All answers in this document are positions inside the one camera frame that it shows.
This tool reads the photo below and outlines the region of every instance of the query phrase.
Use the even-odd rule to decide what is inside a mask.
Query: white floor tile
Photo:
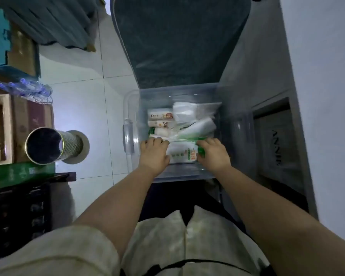
[[[77,178],[112,175],[102,79],[52,85],[55,128],[77,130],[88,137],[89,154],[79,164],[56,163],[57,172],[77,172]]]
[[[103,78],[97,16],[92,20],[90,34],[94,38],[96,52],[87,52],[78,48],[68,49],[58,43],[51,46],[39,46],[42,83],[53,84]]]
[[[133,75],[105,78],[104,83],[113,175],[128,173],[122,139],[123,99],[138,86]]]
[[[75,182],[69,182],[69,186],[74,201],[75,219],[100,195],[113,186],[113,177],[100,176],[78,179]]]
[[[110,1],[99,11],[103,77],[133,74],[110,16]]]
[[[114,185],[115,185],[116,183],[119,183],[119,181],[121,181],[122,179],[124,179],[125,176],[127,176],[127,175],[128,175],[128,173],[122,173],[122,174],[115,174],[115,175],[113,175]]]

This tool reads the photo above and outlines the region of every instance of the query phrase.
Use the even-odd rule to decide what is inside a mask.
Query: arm
[[[114,244],[122,259],[138,222],[147,191],[153,179],[169,164],[168,141],[150,138],[140,144],[136,170],[103,193],[74,221],[75,225],[94,227]]]
[[[278,275],[345,275],[345,241],[290,201],[231,167],[218,139],[197,142],[198,161],[228,192]]]

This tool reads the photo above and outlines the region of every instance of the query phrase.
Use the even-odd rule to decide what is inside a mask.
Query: clear plastic storage box
[[[128,172],[138,167],[139,142],[148,139],[147,110],[172,108],[174,102],[222,102],[215,116],[215,137],[226,146],[233,166],[250,175],[255,170],[253,117],[244,97],[217,83],[141,89],[124,97],[124,150]],[[155,182],[209,179],[213,175],[199,163],[170,164]]]

